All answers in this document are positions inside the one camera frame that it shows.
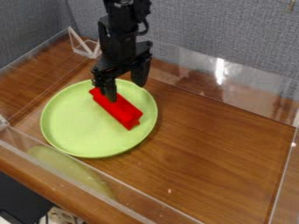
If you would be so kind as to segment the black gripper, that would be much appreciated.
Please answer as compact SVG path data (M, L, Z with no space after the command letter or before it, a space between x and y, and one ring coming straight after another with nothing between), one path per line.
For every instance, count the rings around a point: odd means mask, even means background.
M141 88L145 85L150 67L150 41L141 41L118 52L104 53L93 66L92 85L100 88L101 94L110 102L117 100L116 77L130 73L132 82Z

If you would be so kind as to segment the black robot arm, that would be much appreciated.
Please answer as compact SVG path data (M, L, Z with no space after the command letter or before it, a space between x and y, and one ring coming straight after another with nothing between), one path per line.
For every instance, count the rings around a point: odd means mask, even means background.
M137 42L149 29L145 17L150 0L102 0L106 15L97 21L101 56L90 72L92 85L110 102L117 100L116 78L130 73L130 81L141 88L150 67L150 41Z

